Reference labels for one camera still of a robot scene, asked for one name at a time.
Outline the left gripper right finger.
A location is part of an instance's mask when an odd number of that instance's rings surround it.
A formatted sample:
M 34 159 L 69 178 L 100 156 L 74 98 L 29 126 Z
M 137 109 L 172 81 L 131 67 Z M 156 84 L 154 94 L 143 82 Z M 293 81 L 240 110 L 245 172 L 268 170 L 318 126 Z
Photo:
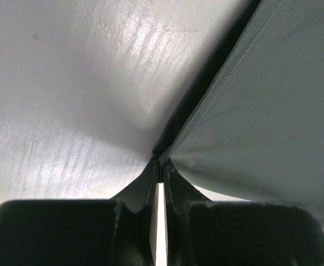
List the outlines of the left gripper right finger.
M 168 265 L 324 265 L 324 232 L 289 203 L 215 202 L 162 167 Z

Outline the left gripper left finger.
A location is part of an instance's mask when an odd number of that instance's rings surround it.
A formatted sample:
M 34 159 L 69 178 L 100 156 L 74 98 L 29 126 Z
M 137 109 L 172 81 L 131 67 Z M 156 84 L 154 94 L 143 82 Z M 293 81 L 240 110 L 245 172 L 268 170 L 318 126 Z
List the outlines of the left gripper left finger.
M 0 265 L 153 265 L 151 216 L 159 163 L 110 199 L 0 205 Z

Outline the grey t-shirt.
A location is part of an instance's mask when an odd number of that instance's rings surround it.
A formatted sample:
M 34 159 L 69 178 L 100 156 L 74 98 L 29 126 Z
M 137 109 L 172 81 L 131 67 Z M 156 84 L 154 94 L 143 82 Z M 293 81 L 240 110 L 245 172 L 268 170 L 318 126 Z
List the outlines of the grey t-shirt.
M 324 225 L 324 1 L 248 1 L 153 152 L 198 187 Z

